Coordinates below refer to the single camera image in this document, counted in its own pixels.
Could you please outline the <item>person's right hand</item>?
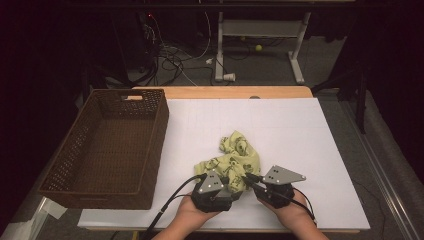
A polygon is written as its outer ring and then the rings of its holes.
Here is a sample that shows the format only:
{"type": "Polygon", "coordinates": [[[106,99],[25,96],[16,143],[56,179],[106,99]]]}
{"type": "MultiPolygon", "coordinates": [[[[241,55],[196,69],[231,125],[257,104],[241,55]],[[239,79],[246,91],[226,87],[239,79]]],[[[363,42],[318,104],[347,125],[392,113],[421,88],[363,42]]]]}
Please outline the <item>person's right hand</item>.
{"type": "Polygon", "coordinates": [[[263,200],[261,200],[261,203],[276,215],[279,222],[285,228],[293,233],[314,229],[316,227],[314,220],[304,209],[304,206],[307,205],[305,198],[302,195],[296,193],[294,200],[299,202],[300,205],[290,203],[288,206],[276,209],[263,200]]]}

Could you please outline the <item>brown woven basket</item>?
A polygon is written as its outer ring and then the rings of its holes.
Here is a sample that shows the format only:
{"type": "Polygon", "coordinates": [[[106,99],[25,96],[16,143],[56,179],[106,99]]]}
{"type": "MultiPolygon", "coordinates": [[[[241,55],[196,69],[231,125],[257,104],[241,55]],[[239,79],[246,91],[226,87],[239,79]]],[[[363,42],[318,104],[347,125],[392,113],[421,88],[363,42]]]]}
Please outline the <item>brown woven basket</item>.
{"type": "Polygon", "coordinates": [[[162,89],[92,91],[39,193],[66,208],[150,209],[168,119],[162,89]]]}

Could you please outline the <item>white metal desk frame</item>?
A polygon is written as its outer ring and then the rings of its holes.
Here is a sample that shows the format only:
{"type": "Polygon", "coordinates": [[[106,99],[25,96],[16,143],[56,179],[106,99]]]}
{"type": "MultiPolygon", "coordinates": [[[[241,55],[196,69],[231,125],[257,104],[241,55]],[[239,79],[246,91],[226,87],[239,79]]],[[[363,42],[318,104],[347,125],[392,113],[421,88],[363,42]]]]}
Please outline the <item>white metal desk frame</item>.
{"type": "Polygon", "coordinates": [[[282,37],[295,38],[296,46],[287,53],[296,83],[305,83],[298,54],[306,34],[311,13],[306,12],[302,20],[234,20],[225,19],[222,12],[218,16],[217,54],[215,59],[215,80],[222,82],[224,71],[223,37],[282,37]]]}

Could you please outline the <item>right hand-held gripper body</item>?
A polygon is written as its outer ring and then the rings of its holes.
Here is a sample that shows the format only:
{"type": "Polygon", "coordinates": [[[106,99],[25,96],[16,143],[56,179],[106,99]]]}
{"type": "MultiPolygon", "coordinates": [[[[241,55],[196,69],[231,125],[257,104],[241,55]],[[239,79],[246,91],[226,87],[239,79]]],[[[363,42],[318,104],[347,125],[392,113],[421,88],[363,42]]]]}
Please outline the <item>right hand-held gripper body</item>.
{"type": "Polygon", "coordinates": [[[294,197],[292,184],[305,181],[306,177],[302,174],[293,172],[278,165],[273,165],[270,170],[260,178],[264,187],[259,186],[256,189],[256,196],[279,209],[288,206],[294,197]]]}

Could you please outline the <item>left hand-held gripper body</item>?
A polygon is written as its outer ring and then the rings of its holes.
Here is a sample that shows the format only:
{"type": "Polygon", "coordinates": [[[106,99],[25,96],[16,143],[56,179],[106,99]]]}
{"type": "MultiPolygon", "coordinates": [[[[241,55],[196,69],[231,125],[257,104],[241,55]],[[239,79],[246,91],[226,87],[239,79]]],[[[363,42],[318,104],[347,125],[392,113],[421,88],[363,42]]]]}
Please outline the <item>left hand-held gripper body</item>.
{"type": "Polygon", "coordinates": [[[192,191],[191,200],[198,210],[205,213],[228,211],[234,201],[215,170],[201,176],[192,191]]]}

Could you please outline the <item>black floor stand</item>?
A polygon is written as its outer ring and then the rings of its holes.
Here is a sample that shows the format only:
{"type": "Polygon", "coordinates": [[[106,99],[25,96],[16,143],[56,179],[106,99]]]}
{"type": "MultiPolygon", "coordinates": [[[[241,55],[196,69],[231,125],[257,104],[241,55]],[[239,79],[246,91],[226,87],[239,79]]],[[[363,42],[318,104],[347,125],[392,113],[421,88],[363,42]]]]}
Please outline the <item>black floor stand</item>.
{"type": "Polygon", "coordinates": [[[324,89],[337,88],[337,99],[339,101],[350,101],[356,99],[355,123],[362,134],[365,134],[365,110],[367,77],[363,67],[355,64],[343,73],[330,76],[328,80],[311,88],[313,94],[324,89]]]}

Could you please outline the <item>white table mat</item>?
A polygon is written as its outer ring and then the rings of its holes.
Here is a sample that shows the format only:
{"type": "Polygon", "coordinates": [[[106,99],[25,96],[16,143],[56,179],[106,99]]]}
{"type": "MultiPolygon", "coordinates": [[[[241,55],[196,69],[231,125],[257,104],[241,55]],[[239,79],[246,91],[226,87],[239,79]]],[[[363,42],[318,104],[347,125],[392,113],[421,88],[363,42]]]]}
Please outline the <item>white table mat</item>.
{"type": "Polygon", "coordinates": [[[85,209],[79,227],[90,230],[162,229],[175,216],[174,192],[190,192],[194,166],[220,154],[224,136],[241,132],[260,156],[263,172],[278,165],[306,177],[296,183],[326,231],[370,225],[319,101],[292,99],[171,99],[153,205],[148,210],[85,209]]]}

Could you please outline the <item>person's left hand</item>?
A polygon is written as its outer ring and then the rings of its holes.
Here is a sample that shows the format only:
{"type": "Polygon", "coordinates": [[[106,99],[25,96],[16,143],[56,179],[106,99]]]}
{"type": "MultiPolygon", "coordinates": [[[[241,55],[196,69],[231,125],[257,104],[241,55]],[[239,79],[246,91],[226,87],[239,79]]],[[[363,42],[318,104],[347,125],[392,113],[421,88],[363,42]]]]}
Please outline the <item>person's left hand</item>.
{"type": "Polygon", "coordinates": [[[193,232],[217,215],[218,212],[203,212],[197,209],[192,199],[186,196],[181,200],[173,222],[182,229],[193,232]]]}

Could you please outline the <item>green printed baby romper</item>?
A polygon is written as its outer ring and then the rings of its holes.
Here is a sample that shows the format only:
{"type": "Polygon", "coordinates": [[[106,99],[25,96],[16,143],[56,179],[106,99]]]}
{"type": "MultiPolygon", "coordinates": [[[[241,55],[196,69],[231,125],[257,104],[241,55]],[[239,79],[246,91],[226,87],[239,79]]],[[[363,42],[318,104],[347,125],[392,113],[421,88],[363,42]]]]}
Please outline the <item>green printed baby romper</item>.
{"type": "Polygon", "coordinates": [[[227,188],[231,193],[244,192],[248,186],[243,178],[247,173],[258,176],[261,171],[260,156],[245,136],[234,131],[223,137],[219,149],[221,156],[201,161],[194,166],[194,173],[200,175],[214,170],[219,176],[229,179],[227,188]]]}

